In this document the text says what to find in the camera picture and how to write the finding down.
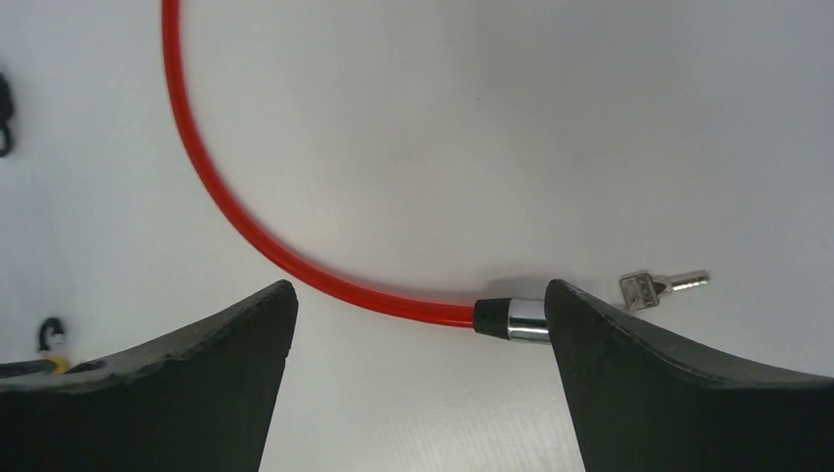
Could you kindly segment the yellow padlock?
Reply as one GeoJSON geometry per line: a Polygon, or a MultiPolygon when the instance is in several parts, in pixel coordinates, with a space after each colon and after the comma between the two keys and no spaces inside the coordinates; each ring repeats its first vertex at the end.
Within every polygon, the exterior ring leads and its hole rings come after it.
{"type": "Polygon", "coordinates": [[[67,329],[58,317],[44,319],[35,336],[35,359],[1,364],[1,378],[26,375],[64,375],[89,372],[105,366],[102,360],[72,364],[65,356],[67,329]]]}

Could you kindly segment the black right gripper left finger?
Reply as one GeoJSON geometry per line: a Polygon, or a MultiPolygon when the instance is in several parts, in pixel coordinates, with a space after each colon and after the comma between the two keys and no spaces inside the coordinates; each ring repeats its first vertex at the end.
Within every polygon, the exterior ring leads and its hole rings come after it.
{"type": "Polygon", "coordinates": [[[2,469],[258,470],[298,306],[280,280],[101,369],[1,378],[2,469]]]}

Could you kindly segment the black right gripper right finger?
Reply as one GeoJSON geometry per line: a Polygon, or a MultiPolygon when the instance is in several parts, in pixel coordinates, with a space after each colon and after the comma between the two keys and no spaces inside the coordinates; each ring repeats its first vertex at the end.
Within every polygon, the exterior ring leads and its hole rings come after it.
{"type": "Polygon", "coordinates": [[[741,358],[561,280],[545,312],[589,471],[829,471],[833,381],[741,358]]]}

